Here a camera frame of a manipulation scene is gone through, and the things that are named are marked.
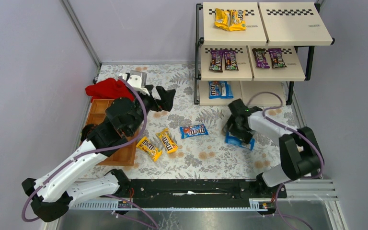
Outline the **blue white candy bag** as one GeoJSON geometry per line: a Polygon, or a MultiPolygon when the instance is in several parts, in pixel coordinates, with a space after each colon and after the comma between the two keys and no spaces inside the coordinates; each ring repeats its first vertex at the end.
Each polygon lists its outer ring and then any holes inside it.
{"type": "Polygon", "coordinates": [[[228,81],[220,81],[220,97],[222,99],[232,99],[233,93],[231,90],[231,85],[228,81]]]}

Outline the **blue M&M candy bag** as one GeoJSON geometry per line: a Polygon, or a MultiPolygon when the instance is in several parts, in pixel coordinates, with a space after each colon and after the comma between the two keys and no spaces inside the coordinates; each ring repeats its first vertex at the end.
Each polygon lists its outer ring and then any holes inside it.
{"type": "Polygon", "coordinates": [[[180,127],[180,132],[182,139],[209,134],[204,124],[180,127]]]}

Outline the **purple candy bag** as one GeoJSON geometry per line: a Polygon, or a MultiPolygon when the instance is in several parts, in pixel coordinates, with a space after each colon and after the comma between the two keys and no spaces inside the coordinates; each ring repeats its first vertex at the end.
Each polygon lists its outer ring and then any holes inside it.
{"type": "Polygon", "coordinates": [[[287,68],[287,65],[285,64],[285,61],[282,56],[281,48],[269,48],[268,53],[270,55],[273,69],[287,68]]]}
{"type": "Polygon", "coordinates": [[[252,53],[256,62],[256,67],[260,69],[269,69],[270,66],[265,57],[266,50],[263,48],[253,48],[252,53]]]}

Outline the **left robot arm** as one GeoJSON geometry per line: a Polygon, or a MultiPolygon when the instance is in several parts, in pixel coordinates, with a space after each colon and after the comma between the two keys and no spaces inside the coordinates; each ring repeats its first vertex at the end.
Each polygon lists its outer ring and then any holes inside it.
{"type": "Polygon", "coordinates": [[[119,149],[130,145],[144,131],[149,111],[171,111],[176,91],[157,86],[159,98],[141,94],[132,87],[131,100],[120,97],[106,109],[104,121],[86,135],[81,145],[59,166],[38,179],[27,178],[22,188],[28,198],[35,219],[52,222],[63,216],[70,207],[90,199],[108,195],[126,195],[130,181],[121,170],[102,178],[79,183],[88,170],[111,157],[119,149]]]}

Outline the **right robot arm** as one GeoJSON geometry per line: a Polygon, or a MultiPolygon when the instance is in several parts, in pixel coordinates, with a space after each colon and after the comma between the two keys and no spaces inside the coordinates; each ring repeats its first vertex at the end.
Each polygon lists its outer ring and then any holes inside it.
{"type": "Polygon", "coordinates": [[[231,115],[224,132],[239,144],[250,144],[255,133],[270,138],[279,147],[280,164],[256,177],[262,187],[297,180],[324,166],[313,130],[290,128],[271,119],[259,107],[248,108],[241,99],[228,105],[231,115]]]}

